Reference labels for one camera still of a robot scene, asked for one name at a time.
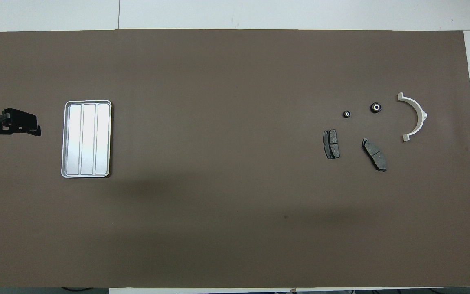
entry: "small black bearing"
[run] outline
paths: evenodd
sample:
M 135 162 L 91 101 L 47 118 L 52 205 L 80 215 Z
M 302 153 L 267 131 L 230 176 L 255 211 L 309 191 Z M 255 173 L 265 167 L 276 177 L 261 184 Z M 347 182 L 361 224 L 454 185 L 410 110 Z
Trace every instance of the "small black bearing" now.
M 375 103 L 371 104 L 371 111 L 372 112 L 377 113 L 377 112 L 380 112 L 380 110 L 382 110 L 382 105 L 380 105 L 380 103 L 375 102 Z

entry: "black cable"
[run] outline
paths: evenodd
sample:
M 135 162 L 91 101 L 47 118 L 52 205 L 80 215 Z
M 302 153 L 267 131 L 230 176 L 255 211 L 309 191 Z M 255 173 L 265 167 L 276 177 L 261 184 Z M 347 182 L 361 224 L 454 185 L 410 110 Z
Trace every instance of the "black cable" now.
M 435 293 L 435 294 L 448 294 L 448 293 L 444 293 L 444 292 L 438 292 L 436 291 L 435 289 L 431 289 L 431 288 L 427 288 L 429 291 Z
M 63 289 L 65 289 L 66 291 L 70 291 L 70 292 L 81 292 L 81 291 L 86 291 L 86 290 L 90 290 L 93 288 L 71 289 L 71 288 L 63 287 Z

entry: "white table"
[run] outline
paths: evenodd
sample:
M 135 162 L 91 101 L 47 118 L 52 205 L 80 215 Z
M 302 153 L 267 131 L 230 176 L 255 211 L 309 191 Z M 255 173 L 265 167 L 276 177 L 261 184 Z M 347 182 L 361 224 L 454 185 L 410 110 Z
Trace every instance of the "white table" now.
M 0 0 L 0 31 L 126 28 L 463 30 L 470 75 L 470 0 Z M 122 288 L 110 293 L 287 292 L 296 286 L 302 285 Z

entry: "metal tray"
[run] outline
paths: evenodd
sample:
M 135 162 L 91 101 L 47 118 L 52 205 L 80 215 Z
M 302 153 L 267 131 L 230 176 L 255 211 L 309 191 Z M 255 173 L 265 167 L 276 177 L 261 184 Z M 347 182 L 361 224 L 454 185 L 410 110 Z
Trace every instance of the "metal tray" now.
M 61 175 L 106 177 L 110 172 L 112 103 L 108 100 L 65 104 Z

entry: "white semicircular bracket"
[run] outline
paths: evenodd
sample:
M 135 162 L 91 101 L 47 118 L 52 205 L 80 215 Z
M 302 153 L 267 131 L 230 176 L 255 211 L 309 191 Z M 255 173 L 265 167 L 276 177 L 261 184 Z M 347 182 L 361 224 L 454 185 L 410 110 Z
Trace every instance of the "white semicircular bracket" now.
M 406 142 L 406 141 L 409 141 L 409 136 L 416 134 L 416 132 L 418 132 L 422 128 L 423 121 L 425 121 L 425 119 L 427 118 L 427 113 L 423 111 L 422 106 L 420 106 L 418 102 L 414 101 L 413 99 L 409 97 L 404 97 L 403 92 L 400 92 L 398 96 L 399 96 L 399 101 L 409 103 L 415 109 L 416 115 L 418 115 L 418 122 L 416 123 L 415 129 L 408 134 L 402 135 L 403 141 Z

